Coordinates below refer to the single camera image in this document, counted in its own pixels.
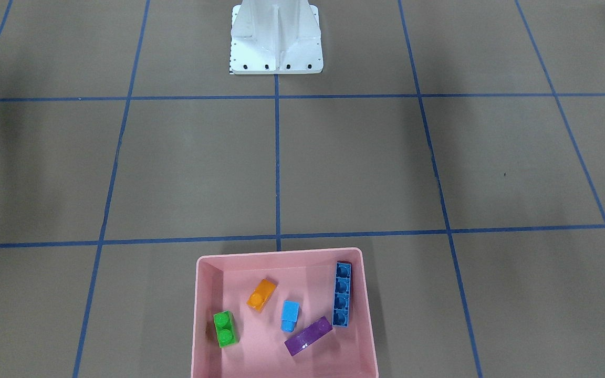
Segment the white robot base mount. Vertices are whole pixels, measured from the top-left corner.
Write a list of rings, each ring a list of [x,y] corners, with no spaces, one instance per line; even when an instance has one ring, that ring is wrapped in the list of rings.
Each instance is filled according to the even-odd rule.
[[[230,74],[306,75],[324,69],[317,6],[308,1],[242,1],[231,16]]]

